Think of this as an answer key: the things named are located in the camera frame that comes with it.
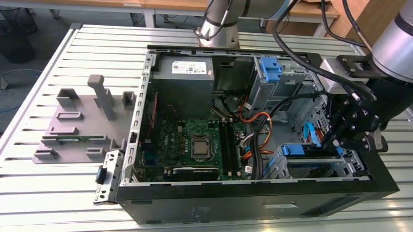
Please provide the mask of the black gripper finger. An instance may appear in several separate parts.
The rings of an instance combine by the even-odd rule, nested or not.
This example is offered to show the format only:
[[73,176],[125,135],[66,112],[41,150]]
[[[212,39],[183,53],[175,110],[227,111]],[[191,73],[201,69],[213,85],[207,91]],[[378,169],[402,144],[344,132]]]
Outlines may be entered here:
[[387,152],[387,142],[380,131],[367,134],[360,132],[352,137],[334,139],[332,145],[358,152]]
[[355,127],[358,104],[348,95],[328,95],[324,116],[328,119],[327,133],[322,139],[322,148],[360,148]]

